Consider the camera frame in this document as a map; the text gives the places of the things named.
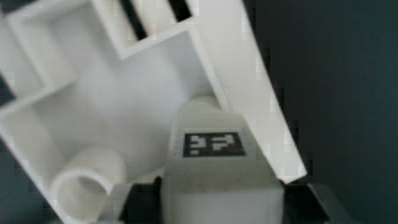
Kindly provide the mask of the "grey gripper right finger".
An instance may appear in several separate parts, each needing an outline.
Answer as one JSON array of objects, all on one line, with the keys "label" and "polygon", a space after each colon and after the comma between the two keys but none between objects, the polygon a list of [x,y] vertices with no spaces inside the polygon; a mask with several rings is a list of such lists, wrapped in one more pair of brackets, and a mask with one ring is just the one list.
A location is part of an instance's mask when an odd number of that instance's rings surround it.
[{"label": "grey gripper right finger", "polygon": [[359,224],[323,184],[297,180],[284,185],[282,224]]}]

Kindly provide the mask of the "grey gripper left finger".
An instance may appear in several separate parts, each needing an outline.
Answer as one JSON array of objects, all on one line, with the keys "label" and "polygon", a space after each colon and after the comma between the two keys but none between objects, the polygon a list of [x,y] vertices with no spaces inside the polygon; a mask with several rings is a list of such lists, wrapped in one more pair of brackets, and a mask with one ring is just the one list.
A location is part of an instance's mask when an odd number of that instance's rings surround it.
[{"label": "grey gripper left finger", "polygon": [[124,224],[163,224],[160,187],[160,177],[149,184],[133,185],[121,212]]}]

